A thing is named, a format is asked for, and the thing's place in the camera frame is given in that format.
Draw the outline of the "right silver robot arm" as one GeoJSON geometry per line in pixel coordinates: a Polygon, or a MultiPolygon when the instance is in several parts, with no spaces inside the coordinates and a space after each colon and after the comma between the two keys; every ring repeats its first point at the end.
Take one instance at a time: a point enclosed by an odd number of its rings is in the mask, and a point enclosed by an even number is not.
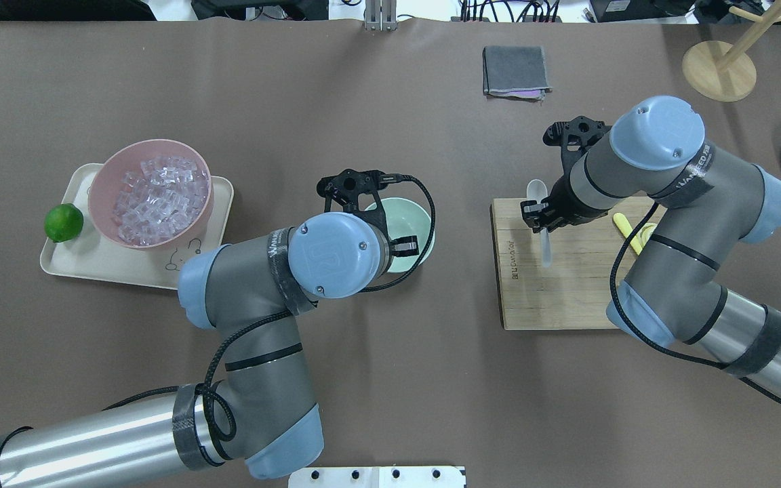
{"type": "Polygon", "coordinates": [[[521,204],[534,232],[577,226],[644,192],[664,214],[624,278],[609,275],[607,317],[670,357],[718,369],[781,404],[781,312],[714,280],[740,242],[781,226],[781,180],[706,139],[702,117],[674,96],[648,97],[608,125],[556,121],[562,176],[521,204]]]}

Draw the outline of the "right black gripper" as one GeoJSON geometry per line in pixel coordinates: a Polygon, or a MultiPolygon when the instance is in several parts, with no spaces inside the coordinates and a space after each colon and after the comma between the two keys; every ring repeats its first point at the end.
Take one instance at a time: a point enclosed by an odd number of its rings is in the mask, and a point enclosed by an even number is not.
{"type": "Polygon", "coordinates": [[[521,203],[521,217],[536,234],[584,223],[584,216],[579,212],[582,207],[574,200],[567,183],[555,183],[550,192],[546,191],[545,183],[529,183],[526,197],[521,203]]]}

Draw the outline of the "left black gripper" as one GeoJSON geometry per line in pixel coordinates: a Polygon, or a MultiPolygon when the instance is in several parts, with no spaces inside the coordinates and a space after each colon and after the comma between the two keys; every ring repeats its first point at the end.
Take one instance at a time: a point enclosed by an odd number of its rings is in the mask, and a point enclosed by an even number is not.
{"type": "Polygon", "coordinates": [[[382,246],[382,255],[388,262],[396,258],[416,257],[420,253],[418,235],[403,235],[399,238],[384,236],[382,246]]]}

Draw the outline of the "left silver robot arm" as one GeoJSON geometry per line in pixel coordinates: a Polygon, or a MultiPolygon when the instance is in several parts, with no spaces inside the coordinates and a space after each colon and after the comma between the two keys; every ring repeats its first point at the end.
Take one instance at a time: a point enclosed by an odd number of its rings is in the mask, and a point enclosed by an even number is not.
{"type": "Polygon", "coordinates": [[[367,290],[393,258],[426,247],[366,219],[322,213],[189,260],[179,301],[192,324],[221,336],[204,380],[0,436],[0,487],[121,487],[237,458],[255,479],[276,479],[312,464],[323,429],[296,318],[367,290]]]}

